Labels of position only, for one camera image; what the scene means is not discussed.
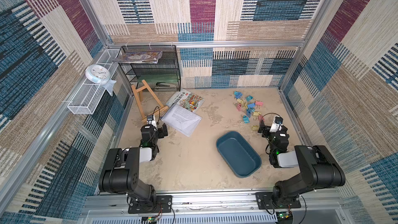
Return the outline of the teal plastic storage box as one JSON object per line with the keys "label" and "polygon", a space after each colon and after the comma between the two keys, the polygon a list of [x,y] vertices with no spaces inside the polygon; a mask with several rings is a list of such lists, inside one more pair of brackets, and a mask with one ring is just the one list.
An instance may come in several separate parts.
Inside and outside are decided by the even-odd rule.
{"label": "teal plastic storage box", "polygon": [[238,178],[249,177],[262,166],[259,154],[236,131],[230,131],[218,138],[216,148]]}

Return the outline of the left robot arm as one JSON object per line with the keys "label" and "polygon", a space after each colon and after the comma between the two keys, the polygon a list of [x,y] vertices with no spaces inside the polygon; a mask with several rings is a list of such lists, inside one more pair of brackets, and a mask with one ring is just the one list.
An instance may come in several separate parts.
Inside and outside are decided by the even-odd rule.
{"label": "left robot arm", "polygon": [[130,208],[154,211],[159,206],[155,188],[139,178],[140,164],[153,161],[160,152],[158,140],[168,136],[167,125],[141,127],[138,147],[113,148],[108,154],[99,177],[100,192],[126,195]]}

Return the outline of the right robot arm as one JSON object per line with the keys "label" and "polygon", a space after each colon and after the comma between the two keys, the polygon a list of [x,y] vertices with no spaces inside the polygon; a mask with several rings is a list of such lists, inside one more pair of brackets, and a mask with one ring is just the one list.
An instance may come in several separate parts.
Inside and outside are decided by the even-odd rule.
{"label": "right robot arm", "polygon": [[346,176],[329,150],[323,146],[296,145],[288,151],[288,129],[281,122],[271,126],[260,121],[258,132],[268,140],[266,154],[276,169],[299,168],[300,172],[286,180],[278,181],[272,192],[256,194],[259,209],[268,207],[300,208],[301,194],[318,189],[344,186]]}

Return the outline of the teal binder clip pile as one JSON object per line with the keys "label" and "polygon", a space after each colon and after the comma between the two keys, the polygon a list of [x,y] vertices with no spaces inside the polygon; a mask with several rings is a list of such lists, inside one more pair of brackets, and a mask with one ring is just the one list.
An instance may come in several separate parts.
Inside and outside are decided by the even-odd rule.
{"label": "teal binder clip pile", "polygon": [[248,102],[248,103],[252,102],[253,100],[254,100],[254,98],[251,95],[246,97],[246,102]]}

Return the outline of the wooden easel stand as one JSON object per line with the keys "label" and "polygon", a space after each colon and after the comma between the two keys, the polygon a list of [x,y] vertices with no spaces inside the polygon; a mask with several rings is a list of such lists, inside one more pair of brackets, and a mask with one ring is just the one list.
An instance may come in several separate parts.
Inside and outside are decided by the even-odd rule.
{"label": "wooden easel stand", "polygon": [[142,123],[144,123],[147,120],[147,116],[153,112],[150,111],[151,106],[159,108],[158,110],[155,110],[154,113],[157,118],[163,116],[163,114],[168,111],[169,107],[161,102],[159,97],[144,79],[141,83],[138,83],[137,86],[131,85],[131,89],[136,100]]}

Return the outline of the colourful picture book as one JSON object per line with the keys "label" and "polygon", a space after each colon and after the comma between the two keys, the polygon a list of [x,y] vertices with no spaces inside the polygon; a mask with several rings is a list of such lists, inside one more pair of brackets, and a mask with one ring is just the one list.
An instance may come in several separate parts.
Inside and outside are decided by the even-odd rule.
{"label": "colourful picture book", "polygon": [[172,107],[172,105],[179,105],[193,113],[202,106],[205,99],[195,93],[192,93],[186,89],[181,89],[175,92],[167,101],[166,105]]}

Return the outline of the magazine on shelf top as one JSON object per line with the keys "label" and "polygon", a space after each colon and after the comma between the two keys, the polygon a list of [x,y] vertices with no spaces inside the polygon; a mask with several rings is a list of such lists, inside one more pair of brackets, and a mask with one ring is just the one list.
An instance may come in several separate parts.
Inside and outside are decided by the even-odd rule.
{"label": "magazine on shelf top", "polygon": [[163,52],[126,52],[118,54],[113,62],[127,64],[157,64]]}

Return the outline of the white round clock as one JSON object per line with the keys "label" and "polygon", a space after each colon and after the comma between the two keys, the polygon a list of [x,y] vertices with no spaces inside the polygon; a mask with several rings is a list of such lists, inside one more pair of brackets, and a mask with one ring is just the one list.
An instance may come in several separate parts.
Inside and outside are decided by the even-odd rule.
{"label": "white round clock", "polygon": [[85,70],[86,79],[95,84],[104,85],[110,80],[110,72],[107,68],[93,64]]}

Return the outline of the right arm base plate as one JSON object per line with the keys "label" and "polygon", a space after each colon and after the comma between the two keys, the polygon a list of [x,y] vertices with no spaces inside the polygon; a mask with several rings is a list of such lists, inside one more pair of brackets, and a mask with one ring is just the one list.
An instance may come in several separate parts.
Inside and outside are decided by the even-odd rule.
{"label": "right arm base plate", "polygon": [[257,205],[262,210],[284,209],[284,208],[301,208],[298,197],[275,197],[270,191],[255,193]]}

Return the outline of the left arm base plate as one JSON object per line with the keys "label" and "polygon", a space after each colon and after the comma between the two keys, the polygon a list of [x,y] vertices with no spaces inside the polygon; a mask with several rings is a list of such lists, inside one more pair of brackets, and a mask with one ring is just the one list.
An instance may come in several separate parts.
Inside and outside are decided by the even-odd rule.
{"label": "left arm base plate", "polygon": [[173,196],[160,195],[156,196],[154,201],[144,201],[138,198],[129,198],[127,201],[129,214],[163,214],[171,213]]}

